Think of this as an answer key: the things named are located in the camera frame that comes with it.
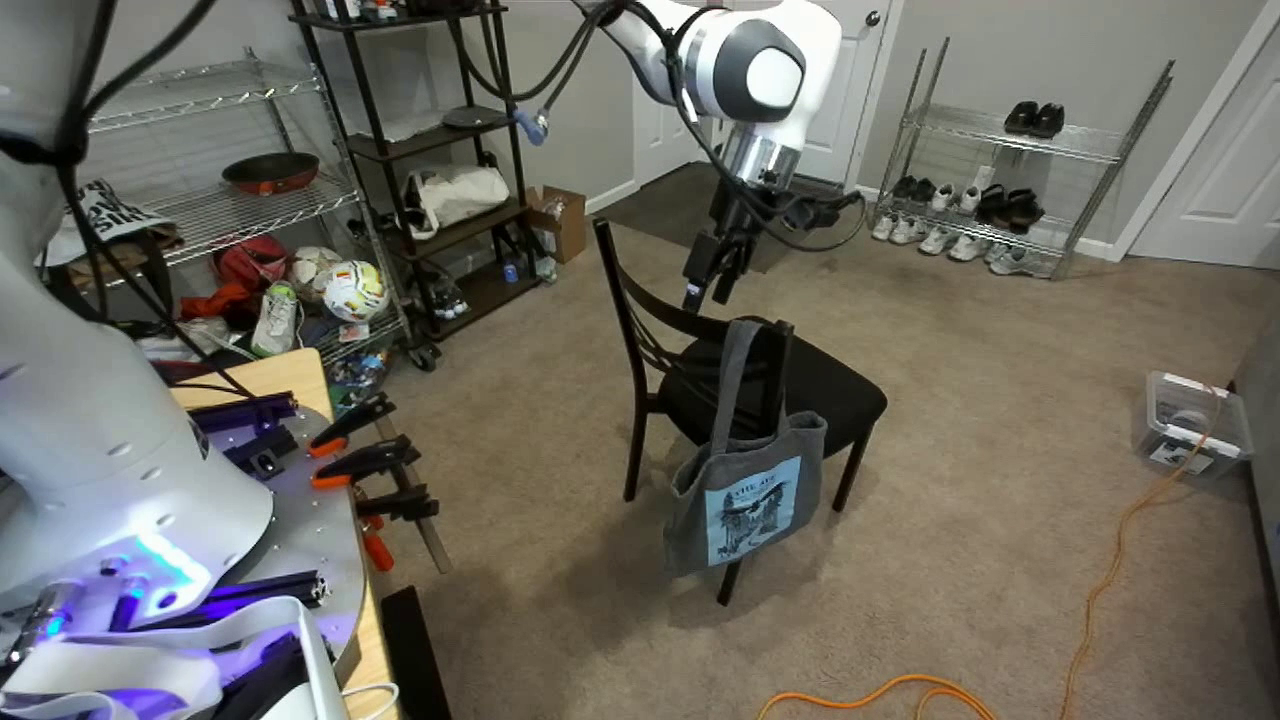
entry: chair backrest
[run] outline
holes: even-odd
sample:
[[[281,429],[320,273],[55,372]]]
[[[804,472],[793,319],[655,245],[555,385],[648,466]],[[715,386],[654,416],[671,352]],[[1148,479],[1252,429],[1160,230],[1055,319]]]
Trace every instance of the chair backrest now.
[[[628,342],[628,364],[636,380],[636,400],[654,405],[648,372],[676,376],[686,390],[695,390],[707,406],[715,406],[715,380],[722,380],[722,349],[730,335],[725,319],[686,311],[676,303],[655,300],[644,285],[636,285],[613,245],[613,226],[595,220],[601,259],[613,290],[613,306]],[[786,364],[793,349],[788,324],[762,326],[744,380],[764,385],[764,390],[754,390],[754,400],[742,400],[742,420],[747,429],[772,424],[786,405]]]

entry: white wall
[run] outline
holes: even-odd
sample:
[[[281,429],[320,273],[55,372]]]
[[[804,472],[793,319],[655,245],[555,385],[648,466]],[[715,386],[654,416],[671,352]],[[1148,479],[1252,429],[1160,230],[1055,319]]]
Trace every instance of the white wall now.
[[[1088,237],[1118,238],[1264,0],[904,0],[873,147],[881,183],[917,51],[954,35],[937,99],[1007,111],[1060,99],[1068,118],[1125,126],[1166,60],[1171,92]]]
[[[104,70],[123,66],[135,51],[162,40],[166,28],[179,18],[186,0],[119,0],[118,31],[104,57]],[[508,49],[515,65],[515,82],[529,89],[554,57],[574,35],[582,12],[574,0],[508,0]],[[166,65],[213,65],[237,60],[254,49],[266,60],[304,65],[304,40],[288,22],[288,0],[221,0],[189,43],[179,43]],[[340,82],[349,118],[356,111],[352,70],[340,57],[337,35],[326,40],[327,65]],[[386,118],[399,126],[425,126],[445,106],[461,103],[451,43],[445,28],[433,31],[386,31],[363,40],[370,66],[375,74],[375,97]],[[554,111],[554,139],[544,147],[544,179],[577,188],[584,195],[609,190],[632,176],[632,70],[619,51],[595,35],[582,74],[570,82]]]

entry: floor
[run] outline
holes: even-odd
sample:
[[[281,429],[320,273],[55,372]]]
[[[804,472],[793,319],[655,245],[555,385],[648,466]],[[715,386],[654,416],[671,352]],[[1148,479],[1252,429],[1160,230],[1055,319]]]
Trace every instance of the floor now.
[[[619,251],[680,290],[676,245],[619,226]],[[1132,452],[1144,372],[1229,380],[1270,306],[1280,281],[1264,273],[1076,259],[1041,285],[866,237],[754,273],[713,311],[793,319],[892,406],[847,511],[758,556],[715,609],[715,575],[661,564],[665,479],[690,452],[665,420],[642,500],[619,500],[628,364],[587,247],[451,335],[435,372],[392,376],[457,572],[392,529],[386,583],[420,587],[461,720],[747,720],[786,689],[860,696],[907,669],[975,689],[995,717],[1055,717],[1118,519],[1160,484]],[[1270,720],[1276,656],[1249,490],[1194,484],[1127,541],[1082,717]],[[963,710],[937,699],[927,717]]]

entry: chair seat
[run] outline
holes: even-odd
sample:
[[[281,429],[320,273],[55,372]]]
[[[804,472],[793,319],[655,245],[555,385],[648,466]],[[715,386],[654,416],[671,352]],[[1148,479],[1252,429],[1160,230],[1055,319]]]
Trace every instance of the chair seat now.
[[[695,339],[680,352],[690,364],[707,364],[722,355],[722,342]],[[715,380],[707,376],[686,376],[669,372],[655,405],[671,416],[671,424],[694,439],[705,445],[713,439],[713,420],[715,420]],[[764,406],[764,380],[747,376],[742,386],[742,412],[731,424],[731,434],[769,434],[772,416]],[[829,457],[847,449],[851,439],[866,439],[870,429],[883,416],[889,400],[883,390],[839,364],[836,355],[804,342],[800,335],[793,339],[793,364],[788,364],[788,406],[793,412],[822,412],[829,420]]]

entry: door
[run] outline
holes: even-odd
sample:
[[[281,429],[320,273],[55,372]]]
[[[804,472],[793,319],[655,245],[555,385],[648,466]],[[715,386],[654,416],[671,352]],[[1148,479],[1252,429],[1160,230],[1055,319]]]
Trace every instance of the door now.
[[[875,82],[883,81],[881,60],[889,57],[883,35],[889,35],[892,0],[816,0],[816,5],[826,5],[839,18],[843,35],[839,35],[839,60],[833,70],[829,99],[807,122],[800,173],[851,188],[860,147],[866,147],[860,139],[875,111],[873,97],[875,97]],[[648,183],[690,161],[701,161],[701,147],[690,139],[680,117],[648,99],[642,82],[632,82],[632,117],[636,117],[636,126],[632,126],[636,183]]]
[[[1280,22],[1207,122],[1135,255],[1280,268]]]
[[[816,176],[851,188],[866,132],[875,111],[881,60],[889,57],[889,12],[892,0],[816,0],[826,5],[843,35],[839,60],[826,106],[807,122],[800,176]]]

